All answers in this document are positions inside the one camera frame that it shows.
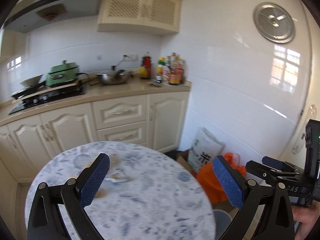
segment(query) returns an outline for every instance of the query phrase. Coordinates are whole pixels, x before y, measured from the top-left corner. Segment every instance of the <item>lattice cabinet door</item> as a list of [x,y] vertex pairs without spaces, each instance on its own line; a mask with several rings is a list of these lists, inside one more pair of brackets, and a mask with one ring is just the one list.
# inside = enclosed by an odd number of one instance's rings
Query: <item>lattice cabinet door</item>
[[146,0],[102,0],[99,16],[101,23],[142,25]]
[[144,25],[178,32],[181,0],[147,0]]

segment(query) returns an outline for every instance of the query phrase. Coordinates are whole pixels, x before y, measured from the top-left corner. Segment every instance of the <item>white plastic bag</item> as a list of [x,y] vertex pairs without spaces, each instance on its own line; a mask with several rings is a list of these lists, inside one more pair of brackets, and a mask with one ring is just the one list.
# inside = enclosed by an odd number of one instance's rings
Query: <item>white plastic bag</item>
[[194,143],[189,150],[188,164],[195,172],[199,172],[202,165],[212,161],[223,150],[225,144],[218,141],[206,128],[198,128]]

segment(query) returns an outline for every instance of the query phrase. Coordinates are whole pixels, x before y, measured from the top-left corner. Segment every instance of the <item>range hood vent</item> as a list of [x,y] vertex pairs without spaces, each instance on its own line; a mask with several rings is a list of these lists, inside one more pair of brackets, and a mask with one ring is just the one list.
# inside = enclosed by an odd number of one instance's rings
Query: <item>range hood vent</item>
[[100,0],[40,0],[6,20],[4,29],[28,33],[53,22],[97,15],[99,5]]

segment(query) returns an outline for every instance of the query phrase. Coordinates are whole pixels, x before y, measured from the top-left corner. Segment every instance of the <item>power socket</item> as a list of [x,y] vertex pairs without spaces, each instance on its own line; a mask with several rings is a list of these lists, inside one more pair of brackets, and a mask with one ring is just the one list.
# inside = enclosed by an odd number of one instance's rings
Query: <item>power socket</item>
[[138,55],[135,53],[126,53],[126,54],[124,53],[122,55],[122,58],[124,58],[123,61],[137,61]]

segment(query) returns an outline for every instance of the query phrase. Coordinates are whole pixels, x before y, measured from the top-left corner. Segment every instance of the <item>black robotic device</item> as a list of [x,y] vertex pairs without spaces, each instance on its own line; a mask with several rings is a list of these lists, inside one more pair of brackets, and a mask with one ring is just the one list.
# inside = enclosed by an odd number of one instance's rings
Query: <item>black robotic device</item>
[[[254,161],[246,164],[247,172],[265,179],[271,187],[260,186],[253,179],[246,180],[222,156],[215,158],[213,170],[231,204],[239,208],[220,240],[242,240],[259,205],[265,207],[251,239],[294,240],[291,204],[308,206],[312,200],[320,200],[319,121],[310,120],[306,125],[306,148],[304,170],[269,157],[262,159],[263,164]],[[30,211],[27,239],[71,239],[58,207],[64,204],[81,240],[103,240],[84,207],[91,204],[108,169],[109,158],[101,153],[77,179],[68,179],[64,185],[52,187],[40,183]]]

